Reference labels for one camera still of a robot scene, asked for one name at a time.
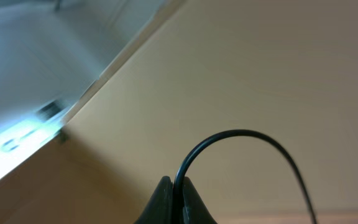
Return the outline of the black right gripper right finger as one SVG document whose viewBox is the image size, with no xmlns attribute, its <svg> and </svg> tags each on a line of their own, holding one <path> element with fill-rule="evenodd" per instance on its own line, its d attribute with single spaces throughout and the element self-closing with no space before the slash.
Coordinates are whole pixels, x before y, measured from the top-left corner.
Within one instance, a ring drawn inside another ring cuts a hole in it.
<svg viewBox="0 0 358 224">
<path fill-rule="evenodd" d="M 183 223 L 217 224 L 189 177 L 183 182 Z"/>
</svg>

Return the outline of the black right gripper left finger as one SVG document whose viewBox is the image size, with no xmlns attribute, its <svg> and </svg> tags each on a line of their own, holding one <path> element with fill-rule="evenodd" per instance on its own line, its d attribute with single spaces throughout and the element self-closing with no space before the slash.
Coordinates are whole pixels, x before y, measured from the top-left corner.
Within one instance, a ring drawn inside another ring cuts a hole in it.
<svg viewBox="0 0 358 224">
<path fill-rule="evenodd" d="M 135 224 L 170 224 L 172 220 L 173 184 L 163 176 Z"/>
</svg>

